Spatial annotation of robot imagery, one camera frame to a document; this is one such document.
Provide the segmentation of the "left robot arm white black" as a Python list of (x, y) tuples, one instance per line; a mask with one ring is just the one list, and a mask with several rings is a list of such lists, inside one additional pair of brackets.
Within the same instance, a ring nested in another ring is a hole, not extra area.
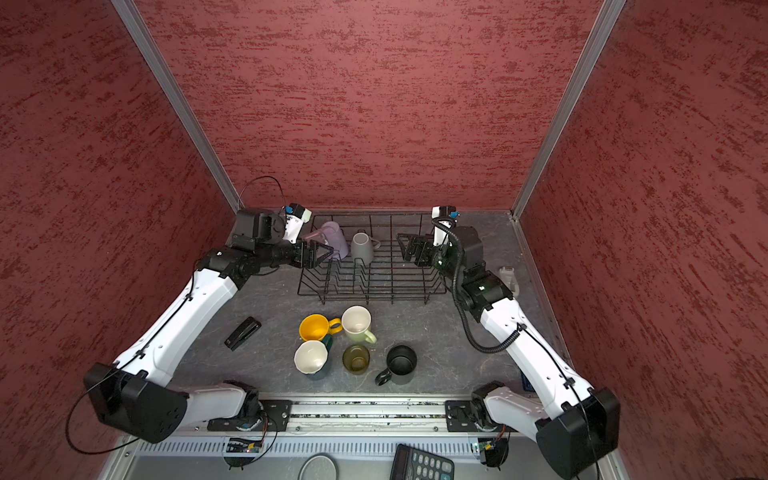
[(222, 421), (240, 431), (265, 428), (254, 387), (232, 380), (186, 391), (168, 386), (205, 326), (250, 278), (282, 265), (315, 267), (330, 257), (330, 248), (300, 236), (311, 217), (296, 203), (283, 213), (239, 210), (228, 243), (197, 262), (158, 320), (111, 364), (96, 363), (86, 373), (85, 395), (98, 421), (149, 443), (201, 422)]

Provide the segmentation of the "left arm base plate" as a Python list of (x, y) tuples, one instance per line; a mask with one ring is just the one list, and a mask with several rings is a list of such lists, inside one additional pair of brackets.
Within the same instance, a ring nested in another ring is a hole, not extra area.
[(260, 400), (258, 411), (251, 417), (218, 418), (209, 420), (207, 430), (212, 432), (284, 432), (290, 419), (293, 402), (290, 400)]

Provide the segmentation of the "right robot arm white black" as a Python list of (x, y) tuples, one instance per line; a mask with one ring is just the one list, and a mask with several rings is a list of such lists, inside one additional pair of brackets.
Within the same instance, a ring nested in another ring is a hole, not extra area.
[(508, 286), (484, 261), (475, 228), (446, 219), (431, 236), (399, 234), (406, 262), (434, 268), (450, 282), (462, 329), (477, 351), (510, 356), (537, 395), (530, 400), (501, 384), (487, 385), (482, 417), (533, 440), (550, 468), (575, 479), (618, 447), (621, 406), (609, 389), (596, 389), (549, 345)]

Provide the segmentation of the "black mug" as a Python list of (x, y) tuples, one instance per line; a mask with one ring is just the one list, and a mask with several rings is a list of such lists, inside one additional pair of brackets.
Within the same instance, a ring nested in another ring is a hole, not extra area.
[(414, 374), (418, 358), (416, 352), (407, 345), (396, 345), (387, 352), (386, 367), (375, 377), (377, 386), (388, 382), (396, 385), (408, 384)]

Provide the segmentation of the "lavender plastic cup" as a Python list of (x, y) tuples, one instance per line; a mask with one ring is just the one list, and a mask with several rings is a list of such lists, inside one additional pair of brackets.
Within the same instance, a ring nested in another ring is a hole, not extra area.
[(335, 221), (327, 221), (323, 223), (317, 230), (304, 235), (303, 239), (332, 247), (334, 253), (331, 258), (333, 260), (341, 261), (349, 255), (349, 246), (344, 233), (340, 225)]

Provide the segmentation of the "white ceramic mug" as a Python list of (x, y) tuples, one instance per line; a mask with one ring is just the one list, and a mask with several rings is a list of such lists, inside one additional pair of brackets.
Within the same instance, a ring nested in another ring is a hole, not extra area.
[(375, 251), (380, 246), (379, 240), (372, 238), (365, 231), (359, 231), (352, 238), (350, 255), (354, 261), (368, 267), (374, 261)]

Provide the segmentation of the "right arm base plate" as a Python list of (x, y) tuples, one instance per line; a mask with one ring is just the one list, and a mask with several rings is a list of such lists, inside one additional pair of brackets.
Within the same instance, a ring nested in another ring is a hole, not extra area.
[(503, 430), (520, 434), (519, 408), (508, 402), (447, 400), (444, 402), (446, 425), (449, 432), (501, 433)]

